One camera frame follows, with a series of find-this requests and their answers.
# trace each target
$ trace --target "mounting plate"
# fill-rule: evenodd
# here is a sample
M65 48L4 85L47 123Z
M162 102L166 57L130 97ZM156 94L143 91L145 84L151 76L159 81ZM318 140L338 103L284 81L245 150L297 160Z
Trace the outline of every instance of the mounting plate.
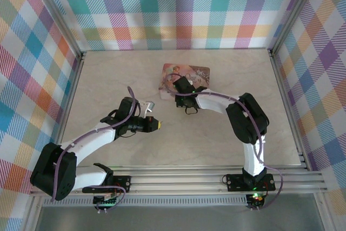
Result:
M131 187L131 176L113 176L112 185L123 187L126 192L130 191ZM104 188L90 188L85 187L82 189L82 193L113 193L114 189Z
M227 191L229 192L271 192L276 189L272 174L265 174L257 185L255 185L254 189L250 189L244 182L243 174L226 174L225 182L227 184Z

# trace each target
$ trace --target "white arm segment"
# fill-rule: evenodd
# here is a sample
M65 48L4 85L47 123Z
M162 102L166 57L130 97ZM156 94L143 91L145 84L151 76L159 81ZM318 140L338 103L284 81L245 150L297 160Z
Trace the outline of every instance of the white arm segment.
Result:
M210 89L205 89L202 92L212 92L216 93ZM218 97L215 95L197 95L196 101L198 106L201 109L210 109L215 112L219 112L221 114L227 115L226 108L233 104L234 101L227 100L223 97ZM260 142L257 140L256 144L253 145L251 143L244 143L244 154L245 154L245 164L244 169L251 174L252 176L258 175L263 169L264 166L262 163L260 163L255 155L254 149L256 149L257 153L260 150ZM260 159L263 162L263 151L261 153Z
M265 143L264 137L265 137L264 135L261 136L263 144ZM244 154L245 154L244 170L246 170L251 176L256 176L259 173L261 173L261 171L263 171L264 169L264 165L258 161L255 154L255 150L257 154L260 150L260 141L257 140L255 145L251 143L243 143L243 145L244 145ZM262 153L259 157L262 162L264 162L263 154L264 154L264 150L262 150Z
M76 181L72 190L87 186L101 185L107 173L100 167L93 165L88 167L77 167Z
M217 93L210 89L204 89L202 92ZM232 100L227 100L226 98L218 97L215 95L197 95L196 101L198 106L202 109L210 109L225 115L227 115L226 108L234 103L234 101Z
M109 125L106 123L99 123L95 126L95 129L108 127ZM93 133L92 135L87 136L78 142L77 145L69 149L69 153L75 153L77 156L77 166L83 161L88 155L92 154L98 148L113 142L115 138L115 130L103 130L97 133ZM65 149L69 144L73 143L75 139L72 139L68 142L64 142L61 144L61 148Z

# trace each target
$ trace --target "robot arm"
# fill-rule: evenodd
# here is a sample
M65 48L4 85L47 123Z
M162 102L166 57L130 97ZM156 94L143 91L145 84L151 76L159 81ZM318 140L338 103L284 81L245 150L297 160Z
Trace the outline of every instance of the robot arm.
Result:
M32 172L30 177L31 184L52 195L58 158L71 145L72 147L62 156L59 164L56 200L64 199L75 189L88 186L116 185L113 178L113 171L102 164L95 163L93 166L82 168L77 168L77 166L88 155L118 139L127 131L131 131L132 133L136 133L137 131L149 133L161 127L159 121L152 116L147 116L147 112L152 111L154 103L138 100L135 101L135 108L126 122L113 128L110 127L124 120L131 113L132 101L133 99L131 97L124 98L117 110L112 111L107 117L101 119L100 123L91 129L91 131L95 131L91 134L88 134L90 133L88 132L82 139L78 137L60 145L48 143L43 148ZM135 116L137 109L139 110L139 115Z
M201 92L216 93L210 89L205 89ZM196 102L201 109L209 109L225 115L228 115L228 107L235 103L234 101L215 95L197 95ZM260 142L259 140L257 140L255 144L243 142L243 147L245 154L244 170L251 176L256 176L264 169L264 165L258 161L255 153L255 151L258 152L260 150ZM263 151L260 155L260 159L263 161Z
M263 165L263 151L259 156L262 163L256 156L256 153L260 150L260 141L254 126L245 114L245 111L243 111L242 107L235 101L224 98L225 95L218 94L210 89L204 87L195 89L195 87L190 84L185 77L181 77L175 81L174 86L180 94L196 93L196 95L191 96L176 95L175 101L177 107L185 107L185 109L195 108L196 110L210 109L228 116L234 133L243 143L244 147L244 182L248 183L250 188L255 187L259 180L267 174L267 170ZM233 97L233 99L242 102L250 111L261 133L262 143L264 143L264 137L267 133L269 120L254 97L251 94L245 93L240 97Z

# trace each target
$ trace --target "black bracket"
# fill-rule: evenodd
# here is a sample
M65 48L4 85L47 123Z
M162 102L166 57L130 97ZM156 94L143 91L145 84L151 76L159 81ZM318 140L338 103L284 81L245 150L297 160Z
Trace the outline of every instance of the black bracket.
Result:
M180 79L176 80L173 83L174 87L177 89L177 91L181 94L188 94L188 93L195 93L195 92L201 92L202 90L206 89L206 87L198 87L195 88L193 85L190 84L188 79L183 76ZM175 96L175 102L178 108L185 108L185 113L187 113L188 108L195 108L196 111L199 109L199 106L196 102L196 95L190 95L190 96Z
M269 119L253 95L245 93L239 97L239 101L245 105L254 118L261 135L265 135L267 133L267 126L269 125ZM238 139L243 143L255 144L258 136L250 118L244 115L244 109L238 103L233 103L226 108L226 112Z
M63 152L61 146L48 143L43 147L35 168L30 176L30 183L48 195L53 195L55 165ZM77 157L75 153L66 153L61 160L58 173L58 186L55 199L64 199L75 185Z
M253 188L250 188L248 183L244 181L243 174L226 174L223 181L227 185L227 191L229 192L271 192L276 189L274 178L269 173L265 174Z
M121 120L124 120L127 117L127 115L131 112L132 101L133 101L132 97L123 98L121 100L119 108L111 111L108 114L108 116L102 118L100 122L109 124L111 126L113 124L120 122ZM132 113L132 116L135 115L137 107L138 107L138 101L136 100L135 108L134 108L134 112ZM128 131L128 125L125 123L121 124L120 126L116 128L115 139L117 139L119 136L124 135L127 131Z
M101 186L120 186L123 187L126 192L129 192L131 187L131 176L112 176L111 182L107 181L107 184L103 182ZM101 186L100 188L84 187L82 193L114 193L115 191L114 188L105 189L101 188Z

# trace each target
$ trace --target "gray floor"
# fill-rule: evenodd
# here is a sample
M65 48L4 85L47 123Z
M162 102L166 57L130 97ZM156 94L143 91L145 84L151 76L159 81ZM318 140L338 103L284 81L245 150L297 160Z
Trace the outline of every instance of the gray floor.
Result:
M37 231L319 231L324 230L313 194L282 194L261 212L244 212L245 207L119 207L97 214L93 207L46 207Z

